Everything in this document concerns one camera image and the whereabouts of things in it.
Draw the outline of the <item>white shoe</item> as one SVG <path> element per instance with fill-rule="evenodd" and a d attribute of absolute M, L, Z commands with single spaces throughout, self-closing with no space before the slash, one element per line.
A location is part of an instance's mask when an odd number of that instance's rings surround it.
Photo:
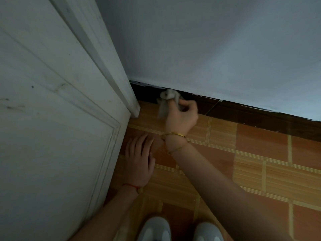
<path fill-rule="evenodd" d="M 210 222 L 201 222 L 197 224 L 193 241 L 224 241 L 219 228 Z"/>
<path fill-rule="evenodd" d="M 139 232 L 136 241 L 171 241 L 168 221 L 160 216 L 149 218 Z"/>

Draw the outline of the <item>person's right forearm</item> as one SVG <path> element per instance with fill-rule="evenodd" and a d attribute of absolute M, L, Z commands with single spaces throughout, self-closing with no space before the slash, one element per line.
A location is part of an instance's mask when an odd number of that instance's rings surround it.
<path fill-rule="evenodd" d="M 191 143 L 166 141 L 169 153 L 234 241 L 293 241 L 261 203 L 222 174 Z"/>

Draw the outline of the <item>gold bangle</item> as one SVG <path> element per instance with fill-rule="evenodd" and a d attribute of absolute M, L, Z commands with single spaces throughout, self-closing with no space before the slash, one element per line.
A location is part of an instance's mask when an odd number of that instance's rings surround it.
<path fill-rule="evenodd" d="M 162 134 L 161 138 L 163 141 L 168 141 L 171 140 L 173 138 L 182 138 L 184 140 L 187 140 L 186 136 L 181 134 L 181 133 L 177 133 L 177 132 L 168 132 L 168 133 L 164 133 Z"/>

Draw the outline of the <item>dark brown baseboard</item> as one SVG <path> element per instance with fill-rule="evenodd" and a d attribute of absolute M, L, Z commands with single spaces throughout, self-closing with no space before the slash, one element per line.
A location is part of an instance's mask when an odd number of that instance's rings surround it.
<path fill-rule="evenodd" d="M 321 142 L 320 121 L 311 121 L 183 91 L 179 93 L 184 99 L 196 101 L 199 114 Z"/>

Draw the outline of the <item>person's right hand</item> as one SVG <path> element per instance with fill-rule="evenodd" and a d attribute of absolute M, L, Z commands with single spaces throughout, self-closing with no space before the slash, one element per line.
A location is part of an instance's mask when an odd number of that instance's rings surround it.
<path fill-rule="evenodd" d="M 173 99 L 167 101 L 168 115 L 166 118 L 166 133 L 179 133 L 184 136 L 197 124 L 198 106 L 193 100 L 179 100 L 179 105 L 187 108 L 187 111 L 180 111 Z"/>

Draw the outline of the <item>white door frame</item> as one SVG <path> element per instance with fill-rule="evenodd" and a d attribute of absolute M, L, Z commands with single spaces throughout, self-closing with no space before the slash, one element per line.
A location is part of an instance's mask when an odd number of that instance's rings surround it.
<path fill-rule="evenodd" d="M 49 0 L 110 86 L 138 118 L 140 105 L 95 0 Z"/>

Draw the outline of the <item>person's left hand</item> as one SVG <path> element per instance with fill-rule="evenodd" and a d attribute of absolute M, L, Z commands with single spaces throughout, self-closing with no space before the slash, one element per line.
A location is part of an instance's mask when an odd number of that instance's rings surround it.
<path fill-rule="evenodd" d="M 154 138 L 147 136 L 144 144 L 142 145 L 142 155 L 140 158 L 134 157 L 134 143 L 135 138 L 130 139 L 130 159 L 126 162 L 126 172 L 124 186 L 133 187 L 136 191 L 145 187 L 149 182 L 153 172 L 148 171 L 149 153 L 154 142 Z"/>

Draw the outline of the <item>white panelled door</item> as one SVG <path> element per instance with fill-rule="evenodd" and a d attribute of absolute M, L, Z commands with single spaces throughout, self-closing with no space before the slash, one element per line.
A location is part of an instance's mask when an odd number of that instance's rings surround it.
<path fill-rule="evenodd" d="M 95 215 L 130 115 L 49 0 L 0 0 L 0 241 Z"/>

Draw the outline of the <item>white left shoe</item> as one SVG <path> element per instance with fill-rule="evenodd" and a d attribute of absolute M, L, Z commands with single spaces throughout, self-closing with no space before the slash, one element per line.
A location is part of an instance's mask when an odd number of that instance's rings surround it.
<path fill-rule="evenodd" d="M 136 241 L 171 241 L 168 221 L 160 216 L 149 218 L 139 232 Z"/>

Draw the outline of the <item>white right shoe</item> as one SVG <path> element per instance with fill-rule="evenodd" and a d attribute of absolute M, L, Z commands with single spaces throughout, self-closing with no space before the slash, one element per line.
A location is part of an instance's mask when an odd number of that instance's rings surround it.
<path fill-rule="evenodd" d="M 193 241 L 224 241 L 219 228 L 210 222 L 201 222 L 197 224 Z"/>

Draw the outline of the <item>person's left forearm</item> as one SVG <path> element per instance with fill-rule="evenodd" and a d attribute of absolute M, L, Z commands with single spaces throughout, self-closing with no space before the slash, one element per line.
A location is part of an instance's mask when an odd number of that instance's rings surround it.
<path fill-rule="evenodd" d="M 117 194 L 69 241 L 113 241 L 126 213 L 139 193 L 122 186 Z"/>

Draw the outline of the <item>grey cleaning cloth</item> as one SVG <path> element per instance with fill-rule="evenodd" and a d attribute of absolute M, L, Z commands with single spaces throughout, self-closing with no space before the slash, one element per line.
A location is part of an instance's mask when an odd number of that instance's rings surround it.
<path fill-rule="evenodd" d="M 179 104 L 179 100 L 184 100 L 183 96 L 176 90 L 166 89 L 160 93 L 160 96 L 156 99 L 159 105 L 158 118 L 166 118 L 169 112 L 168 100 L 173 99 L 177 104 L 180 111 L 184 110 L 184 106 Z"/>

